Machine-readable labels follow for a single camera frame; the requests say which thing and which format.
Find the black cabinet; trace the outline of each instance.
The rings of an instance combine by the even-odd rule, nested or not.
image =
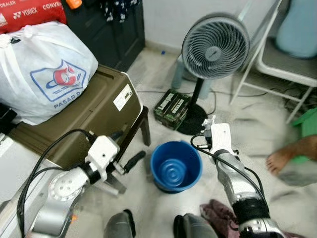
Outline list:
[[[100,64],[127,71],[145,45],[143,3],[128,9],[125,22],[106,22],[98,1],[83,1],[71,10],[62,1],[69,28],[92,51]]]

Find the white floor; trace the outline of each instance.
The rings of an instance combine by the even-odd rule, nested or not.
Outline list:
[[[139,238],[172,238],[173,219],[178,214],[193,213],[199,215],[199,205],[207,203],[211,198],[228,204],[222,185],[217,180],[215,166],[207,156],[202,155],[203,175],[191,189],[179,194],[165,194],[158,190],[151,180],[149,158],[161,143],[171,140],[190,140],[190,136],[172,131],[157,123],[153,108],[165,92],[175,71],[177,55],[165,54],[144,49],[129,69],[130,75],[144,105],[150,109],[149,123],[152,144],[146,147],[138,132],[124,155],[122,164],[140,150],[147,152],[147,157],[128,174],[118,178],[126,185],[125,194],[112,197],[91,187],[76,207],[78,220],[74,222],[67,234],[68,238],[103,237],[104,227],[109,218],[123,209],[129,208],[136,222]],[[230,93],[232,83],[239,82],[238,74],[212,83],[214,91]],[[265,85],[276,85],[286,88],[288,85],[276,79],[254,75],[256,80]],[[184,81],[180,92],[192,92],[195,84]],[[243,95],[258,95],[253,89],[244,89]],[[281,228],[307,237],[316,237],[317,224],[317,189],[315,184],[303,187],[290,187],[278,178],[270,175],[265,169],[265,158],[280,146],[294,141],[298,130],[285,124],[288,112],[284,109],[282,99],[264,95],[260,97],[240,97],[233,106],[229,106],[230,96],[217,93],[215,115],[216,122],[228,122],[231,126],[232,143],[241,152],[241,160],[249,168],[254,169],[263,181],[271,216],[278,221]],[[199,100],[207,112],[214,107],[213,94],[207,100]],[[305,166],[317,171],[315,164]],[[289,171],[297,171],[298,167],[289,166]]]

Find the white wall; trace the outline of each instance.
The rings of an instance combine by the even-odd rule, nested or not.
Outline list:
[[[213,12],[238,15],[248,0],[143,0],[146,41],[180,49],[190,27]],[[244,18],[252,36],[275,0],[253,0]]]

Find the fan grille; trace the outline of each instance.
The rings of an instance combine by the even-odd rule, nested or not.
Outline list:
[[[203,79],[217,79],[236,71],[246,59],[250,40],[233,17],[207,16],[187,33],[182,47],[186,68]]]

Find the blue bucket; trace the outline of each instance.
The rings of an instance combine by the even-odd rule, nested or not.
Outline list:
[[[199,153],[185,141],[170,141],[158,146],[151,156],[156,186],[167,193],[178,193],[200,179],[203,163]]]

